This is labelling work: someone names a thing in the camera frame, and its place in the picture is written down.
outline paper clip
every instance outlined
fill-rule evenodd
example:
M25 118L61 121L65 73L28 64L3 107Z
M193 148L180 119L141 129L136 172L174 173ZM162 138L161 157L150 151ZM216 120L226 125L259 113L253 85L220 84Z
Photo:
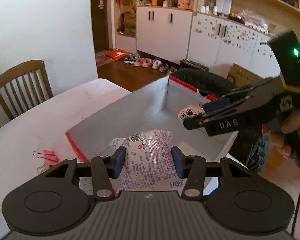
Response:
M44 159L44 164L37 168L37 174L41 174L42 172L49 169L51 166L54 166L59 163L59 159L55 153L55 151L43 150L42 153L33 152L33 156L36 159Z

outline orange package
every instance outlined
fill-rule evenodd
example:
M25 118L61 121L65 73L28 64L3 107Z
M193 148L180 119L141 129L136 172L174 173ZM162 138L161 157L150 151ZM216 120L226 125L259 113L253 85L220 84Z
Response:
M114 49L112 51L108 51L106 55L110 58L113 58L114 60L118 60L122 57L129 55L129 53L121 49Z

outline barcode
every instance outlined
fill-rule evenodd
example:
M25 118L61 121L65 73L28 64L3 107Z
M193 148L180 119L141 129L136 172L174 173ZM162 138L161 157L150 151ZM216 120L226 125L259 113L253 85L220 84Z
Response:
M131 135L131 142L137 142L137 141L141 141L141 133L135 134L135 135Z

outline white wall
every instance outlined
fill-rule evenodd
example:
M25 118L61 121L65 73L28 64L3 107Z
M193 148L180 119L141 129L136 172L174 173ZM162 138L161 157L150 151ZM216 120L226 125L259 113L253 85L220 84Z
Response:
M45 62L54 95L97 78L90 0L0 0L0 74L31 59Z

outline white cabinet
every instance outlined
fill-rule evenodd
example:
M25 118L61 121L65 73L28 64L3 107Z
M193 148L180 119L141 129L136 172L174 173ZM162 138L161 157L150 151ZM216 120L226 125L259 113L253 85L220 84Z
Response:
M258 31L225 20L213 73L227 78L233 63L248 69L257 36Z
M151 54L160 58L168 58L168 39L170 22L169 11L162 8L151 8L151 20L153 29L151 30Z
M205 65L213 72L225 20L206 14L193 16L188 59Z
M191 11L137 7L137 50L180 63L186 58Z
M262 78L276 77L280 74L279 64L267 45L260 45L260 42L267 42L270 37L258 33L257 43L255 45L248 70Z
M151 8L137 7L137 50L151 54L153 25Z
M168 38L167 60L180 63L180 60L187 57L189 34L191 27L191 11L167 10L168 11Z

